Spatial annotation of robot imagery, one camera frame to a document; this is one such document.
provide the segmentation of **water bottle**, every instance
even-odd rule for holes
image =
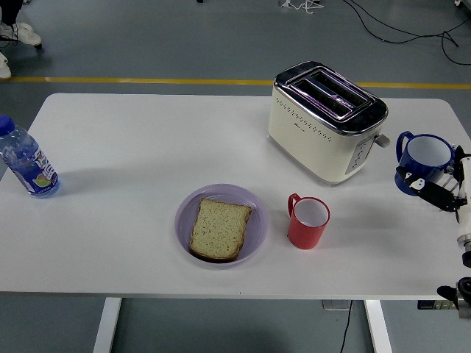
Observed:
[[[31,195],[45,198],[59,189],[59,176],[38,143],[8,115],[0,115],[0,155]]]

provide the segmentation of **mug handle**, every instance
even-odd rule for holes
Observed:
[[[288,197],[288,213],[289,216],[291,217],[291,214],[293,213],[293,208],[294,205],[301,199],[301,196],[299,196],[297,193],[293,193]]]
[[[402,134],[399,135],[399,137],[397,138],[397,142],[396,142],[396,157],[397,157],[397,161],[400,162],[400,159],[402,158],[403,156],[403,142],[404,142],[404,138],[407,138],[408,140],[412,139],[414,137],[414,135],[412,134],[412,132],[410,131],[405,131],[403,132]]]

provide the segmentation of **toast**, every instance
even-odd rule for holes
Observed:
[[[237,259],[251,212],[249,206],[201,199],[191,231],[190,253],[210,263]]]

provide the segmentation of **yellow floor line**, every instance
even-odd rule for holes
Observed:
[[[141,83],[159,85],[259,85],[271,86],[270,79],[153,79],[125,77],[12,77],[8,82],[62,83]],[[471,85],[439,83],[357,82],[365,88],[416,88],[438,90],[471,90]]]

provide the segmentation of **red mug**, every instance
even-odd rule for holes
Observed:
[[[291,217],[289,241],[300,249],[315,247],[330,220],[329,207],[315,197],[300,197],[293,193],[288,198],[288,213]]]

